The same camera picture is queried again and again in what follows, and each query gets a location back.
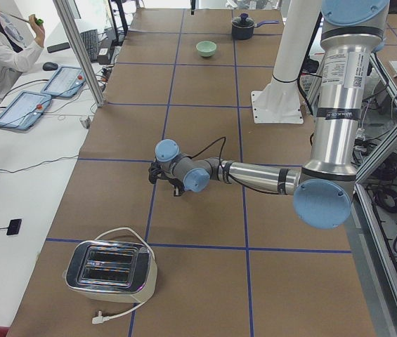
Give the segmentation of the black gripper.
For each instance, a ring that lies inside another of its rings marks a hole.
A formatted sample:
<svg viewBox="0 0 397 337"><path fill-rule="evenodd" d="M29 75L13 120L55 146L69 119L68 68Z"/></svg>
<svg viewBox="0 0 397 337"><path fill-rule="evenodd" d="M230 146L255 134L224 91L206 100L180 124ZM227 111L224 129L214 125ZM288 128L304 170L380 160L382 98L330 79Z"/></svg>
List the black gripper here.
<svg viewBox="0 0 397 337"><path fill-rule="evenodd" d="M148 180L151 184L155 185L158 180L164 180L165 174L162 167L157 161L153 161L148 169Z"/></svg>

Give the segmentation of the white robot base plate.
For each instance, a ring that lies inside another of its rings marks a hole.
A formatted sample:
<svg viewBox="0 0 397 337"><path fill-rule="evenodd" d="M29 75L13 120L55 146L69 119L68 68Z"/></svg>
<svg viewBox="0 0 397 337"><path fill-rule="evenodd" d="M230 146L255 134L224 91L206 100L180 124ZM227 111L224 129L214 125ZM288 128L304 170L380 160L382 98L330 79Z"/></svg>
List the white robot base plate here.
<svg viewBox="0 0 397 337"><path fill-rule="evenodd" d="M255 124L303 124L297 91L252 91L252 113Z"/></svg>

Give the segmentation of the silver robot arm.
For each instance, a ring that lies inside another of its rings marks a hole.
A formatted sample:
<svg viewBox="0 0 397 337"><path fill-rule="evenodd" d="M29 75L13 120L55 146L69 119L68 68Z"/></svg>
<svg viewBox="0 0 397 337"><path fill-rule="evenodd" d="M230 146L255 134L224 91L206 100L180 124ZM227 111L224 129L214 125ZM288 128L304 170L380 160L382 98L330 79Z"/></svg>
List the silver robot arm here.
<svg viewBox="0 0 397 337"><path fill-rule="evenodd" d="M269 85L252 93L258 123L292 123L300 117L297 84L311 40L323 26L325 51L311 158L299 171L223 160L194 160L172 140L160 141L149 180L167 180L175 195L200 192L210 180L239 183L267 194L288 194L297 215L321 229L350 215L356 169L351 154L361 115L370 54L384 40L388 1L292 1Z"/></svg>

